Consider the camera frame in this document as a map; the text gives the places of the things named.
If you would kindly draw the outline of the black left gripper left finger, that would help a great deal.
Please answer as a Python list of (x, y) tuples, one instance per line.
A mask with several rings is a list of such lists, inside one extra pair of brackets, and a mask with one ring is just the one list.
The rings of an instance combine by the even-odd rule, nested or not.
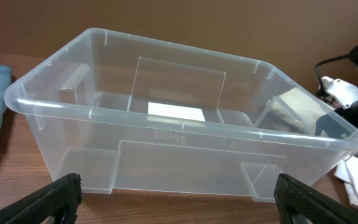
[(75, 223), (81, 177), (70, 173), (0, 210), (0, 224)]

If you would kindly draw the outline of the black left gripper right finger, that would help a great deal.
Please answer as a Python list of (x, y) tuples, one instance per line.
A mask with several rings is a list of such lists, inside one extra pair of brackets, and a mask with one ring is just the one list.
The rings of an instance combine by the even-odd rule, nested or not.
[(279, 174), (274, 198), (281, 224), (358, 224), (358, 212), (288, 174)]

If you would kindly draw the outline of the cream cloth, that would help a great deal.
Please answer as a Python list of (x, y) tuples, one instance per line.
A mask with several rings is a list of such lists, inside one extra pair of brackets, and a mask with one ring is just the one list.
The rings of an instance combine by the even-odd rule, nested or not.
[(326, 115), (319, 103), (299, 88), (292, 88), (268, 100), (267, 114), (260, 128), (315, 135), (317, 120)]

